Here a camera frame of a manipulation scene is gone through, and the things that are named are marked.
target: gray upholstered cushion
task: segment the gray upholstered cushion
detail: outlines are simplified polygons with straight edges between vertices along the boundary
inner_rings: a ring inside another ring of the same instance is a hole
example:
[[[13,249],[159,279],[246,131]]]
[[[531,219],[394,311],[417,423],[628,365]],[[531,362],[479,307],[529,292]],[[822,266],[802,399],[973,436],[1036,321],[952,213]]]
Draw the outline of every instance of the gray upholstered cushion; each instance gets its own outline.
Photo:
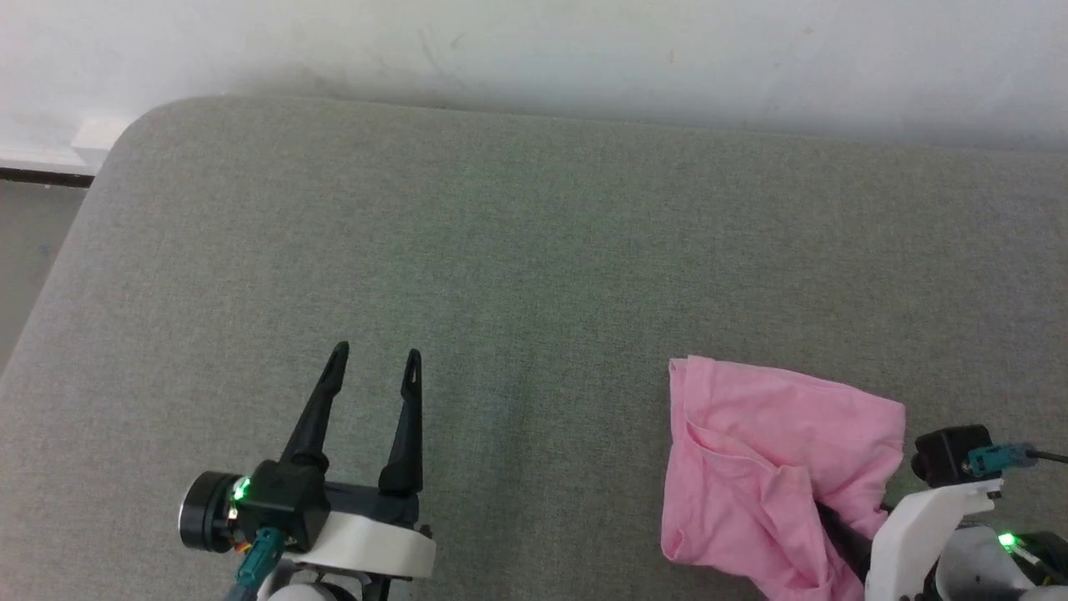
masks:
[[[908,406],[910,437],[981,422],[1068,450],[1066,201],[1049,155],[158,109],[93,185],[0,382],[0,597],[221,597],[235,560],[180,547],[178,501],[279,453],[348,339],[340,480],[374,481],[423,351],[423,598],[753,598],[660,555],[668,360],[853,384]],[[995,521],[1063,532],[1062,475],[1012,475]]]

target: green led light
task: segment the green led light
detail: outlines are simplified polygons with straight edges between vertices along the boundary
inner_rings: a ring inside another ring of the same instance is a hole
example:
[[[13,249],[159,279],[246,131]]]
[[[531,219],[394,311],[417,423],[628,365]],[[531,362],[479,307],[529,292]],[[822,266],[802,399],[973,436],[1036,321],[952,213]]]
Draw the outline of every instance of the green led light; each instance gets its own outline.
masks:
[[[245,495],[248,492],[249,483],[251,483],[251,480],[249,480],[248,476],[237,481],[237,485],[234,487],[234,501],[241,501],[245,499]]]

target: pink cloth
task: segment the pink cloth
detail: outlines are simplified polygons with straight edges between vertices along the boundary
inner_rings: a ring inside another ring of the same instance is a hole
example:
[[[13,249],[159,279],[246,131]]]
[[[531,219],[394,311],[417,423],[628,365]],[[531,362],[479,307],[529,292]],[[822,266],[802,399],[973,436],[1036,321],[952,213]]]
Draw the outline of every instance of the pink cloth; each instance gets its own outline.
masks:
[[[875,536],[905,408],[781,369],[691,357],[670,371],[664,556],[749,576],[773,600],[863,599],[814,500]]]

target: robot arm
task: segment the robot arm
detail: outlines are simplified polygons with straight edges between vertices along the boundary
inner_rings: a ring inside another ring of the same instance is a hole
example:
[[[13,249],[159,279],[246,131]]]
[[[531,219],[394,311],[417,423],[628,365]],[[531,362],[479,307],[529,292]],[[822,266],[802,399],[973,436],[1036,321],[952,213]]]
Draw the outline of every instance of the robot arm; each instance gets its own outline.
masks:
[[[363,599],[380,601],[393,579],[430,575],[437,545],[428,527],[415,527],[423,490],[420,353],[408,355],[400,418],[377,487],[326,481],[330,462],[323,444],[347,361],[348,344],[341,343],[278,461],[262,462],[250,477],[205,472],[186,493],[178,517],[183,543],[245,554],[226,601],[355,599],[336,585],[288,584],[305,569],[355,576]]]
[[[867,601],[1068,598],[1064,586],[1036,586],[1068,583],[1038,557],[1064,564],[1068,542],[1061,537],[999,537],[986,526],[960,527],[965,517],[994,508],[1004,471],[1030,468],[1038,459],[1068,458],[1037,452],[1026,443],[993,445],[983,426],[925,434],[916,440],[916,452],[912,470],[931,490],[902,499],[876,533],[870,568],[858,572]]]

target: black cable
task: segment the black cable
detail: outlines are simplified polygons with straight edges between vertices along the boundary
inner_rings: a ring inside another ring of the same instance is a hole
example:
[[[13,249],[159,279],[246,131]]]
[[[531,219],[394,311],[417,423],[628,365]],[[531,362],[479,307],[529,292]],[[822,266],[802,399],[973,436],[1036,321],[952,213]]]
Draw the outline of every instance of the black cable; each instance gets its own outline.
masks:
[[[1011,551],[1017,557],[1038,568],[1038,570],[1041,571],[1043,574],[1050,576],[1050,579],[1052,579],[1053,582],[1062,586],[1068,585],[1068,578],[1065,578],[1064,574],[1051,568],[1049,565],[1046,564],[1046,562],[1042,562],[1041,557],[1024,549],[1022,544],[1014,544],[1012,547],[1009,547],[1009,551]]]
[[[1032,459],[1045,459],[1047,461],[1056,461],[1057,463],[1068,463],[1068,456],[1057,455],[1055,453],[1030,450],[1024,453],[1024,455]]]

